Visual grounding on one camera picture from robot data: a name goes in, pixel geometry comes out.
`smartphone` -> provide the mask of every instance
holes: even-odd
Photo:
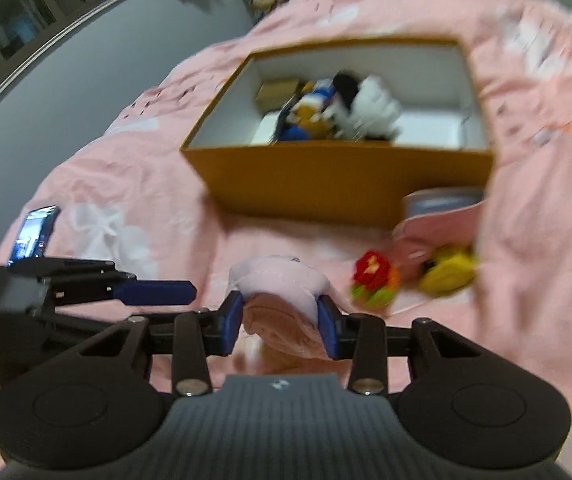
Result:
[[[60,208],[56,205],[35,209],[26,215],[19,230],[8,264],[22,258],[44,256]]]

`red flower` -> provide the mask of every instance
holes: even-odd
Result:
[[[368,251],[355,262],[354,282],[363,285],[366,290],[378,290],[388,284],[390,262],[375,251]]]

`metal bolt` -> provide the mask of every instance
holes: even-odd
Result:
[[[377,395],[384,389],[384,384],[377,380],[371,378],[357,379],[352,384],[352,389],[358,394],[362,395]]]
[[[199,379],[184,379],[175,385],[175,390],[185,397],[197,397],[208,391],[208,384]]]

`pink bedsheet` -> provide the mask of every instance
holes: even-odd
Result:
[[[443,301],[404,292],[386,320],[432,317],[543,376],[572,403],[572,11],[549,0],[292,0],[244,38],[180,63],[105,136],[55,168],[19,218],[59,204],[50,254],[111,259],[140,278],[189,279],[200,291],[190,308],[217,306],[230,265],[257,253],[298,256],[346,290],[354,260],[387,233],[221,215],[178,147],[250,51],[394,32],[460,38],[493,122],[498,161],[474,292]],[[140,309],[111,302],[68,310],[117,320]],[[389,362],[391,387],[403,387],[405,363]],[[156,362],[157,386],[169,386],[167,364]],[[210,368],[221,383],[226,373],[341,374],[346,364],[304,362],[242,334],[235,354],[212,358]]]

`open box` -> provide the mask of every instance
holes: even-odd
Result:
[[[394,143],[273,143],[261,132],[255,96],[263,82],[317,80],[341,70],[379,75],[401,102]],[[457,41],[346,38],[250,54],[181,152],[231,212],[392,228],[412,192],[486,185],[493,163],[487,128]]]

